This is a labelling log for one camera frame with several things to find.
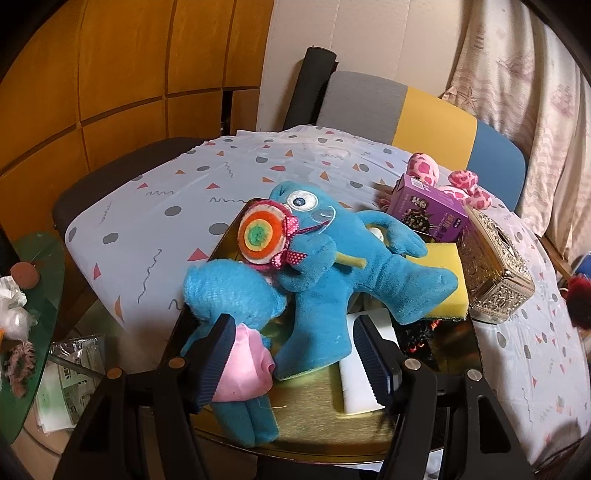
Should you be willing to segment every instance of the green felt circle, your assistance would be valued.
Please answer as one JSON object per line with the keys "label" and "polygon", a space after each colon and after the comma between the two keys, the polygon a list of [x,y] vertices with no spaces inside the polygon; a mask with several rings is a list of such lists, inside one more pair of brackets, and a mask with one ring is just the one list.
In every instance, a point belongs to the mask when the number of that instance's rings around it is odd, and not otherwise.
{"label": "green felt circle", "polygon": [[252,225],[252,227],[248,229],[248,243],[253,247],[260,247],[265,243],[268,237],[269,234],[262,225]]}

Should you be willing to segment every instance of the embroidered eye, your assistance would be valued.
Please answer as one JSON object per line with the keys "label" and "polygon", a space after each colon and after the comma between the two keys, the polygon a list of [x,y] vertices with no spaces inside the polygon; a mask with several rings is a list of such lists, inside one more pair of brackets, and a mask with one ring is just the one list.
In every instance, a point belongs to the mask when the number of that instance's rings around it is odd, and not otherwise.
{"label": "embroidered eye", "polygon": [[318,205],[318,198],[312,192],[296,190],[288,195],[286,204],[299,212],[309,212]]}

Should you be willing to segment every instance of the white floral curtain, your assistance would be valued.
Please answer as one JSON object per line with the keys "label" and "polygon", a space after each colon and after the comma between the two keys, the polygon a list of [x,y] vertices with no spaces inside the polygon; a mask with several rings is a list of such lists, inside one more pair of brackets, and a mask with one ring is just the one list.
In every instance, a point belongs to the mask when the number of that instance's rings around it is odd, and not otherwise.
{"label": "white floral curtain", "polygon": [[530,229],[570,261],[591,249],[591,89],[550,27],[519,0],[475,0],[443,98],[524,153]]}

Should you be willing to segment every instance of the brown yarn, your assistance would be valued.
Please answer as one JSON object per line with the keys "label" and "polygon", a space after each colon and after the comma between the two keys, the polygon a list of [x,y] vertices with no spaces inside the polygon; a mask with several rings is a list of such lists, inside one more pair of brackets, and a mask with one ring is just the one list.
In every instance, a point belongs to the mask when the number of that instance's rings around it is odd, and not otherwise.
{"label": "brown yarn", "polygon": [[10,351],[8,360],[6,376],[16,398],[22,398],[27,393],[23,382],[33,373],[33,370],[35,370],[35,347],[27,340]]}

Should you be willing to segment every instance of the box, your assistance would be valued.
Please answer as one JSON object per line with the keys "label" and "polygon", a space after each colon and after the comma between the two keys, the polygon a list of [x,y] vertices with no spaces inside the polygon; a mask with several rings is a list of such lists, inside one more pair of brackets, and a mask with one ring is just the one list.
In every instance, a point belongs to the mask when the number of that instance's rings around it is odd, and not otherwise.
{"label": "box", "polygon": [[470,315],[502,323],[535,293],[535,284],[513,242],[492,218],[466,208],[470,225],[460,241]]}
{"label": "box", "polygon": [[437,242],[455,242],[468,223],[460,202],[406,174],[394,187],[388,214]]}

